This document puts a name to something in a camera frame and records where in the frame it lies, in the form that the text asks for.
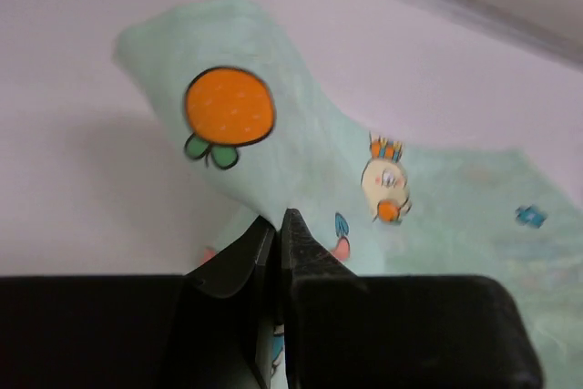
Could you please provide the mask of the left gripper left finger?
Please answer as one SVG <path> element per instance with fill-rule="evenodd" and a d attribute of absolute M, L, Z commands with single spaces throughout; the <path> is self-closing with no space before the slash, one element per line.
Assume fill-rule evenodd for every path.
<path fill-rule="evenodd" d="M 181 319 L 183 388 L 271 386 L 274 238 L 274 228 L 258 218 L 189 274 Z"/>

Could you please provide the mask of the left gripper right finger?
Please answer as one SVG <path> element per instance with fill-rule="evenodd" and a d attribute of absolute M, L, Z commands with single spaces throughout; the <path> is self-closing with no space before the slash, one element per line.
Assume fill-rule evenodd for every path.
<path fill-rule="evenodd" d="M 293 288 L 301 280 L 347 280 L 356 284 L 361 281 L 312 236 L 301 213 L 296 209 L 285 211 L 278 242 L 281 265 L 278 321 L 284 328 L 284 369 L 287 385 L 297 388 L 299 329 L 296 312 L 300 310 L 300 304 L 294 301 Z"/>

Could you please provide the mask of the green cartoon print cloth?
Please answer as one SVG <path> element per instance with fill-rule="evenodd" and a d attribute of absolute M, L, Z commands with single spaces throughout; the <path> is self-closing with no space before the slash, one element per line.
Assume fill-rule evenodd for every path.
<path fill-rule="evenodd" d="M 520 152 L 406 146 L 325 96 L 248 0 L 182 5 L 114 57 L 191 168 L 357 274 L 479 273 L 517 298 L 550 388 L 582 385 L 582 212 Z"/>

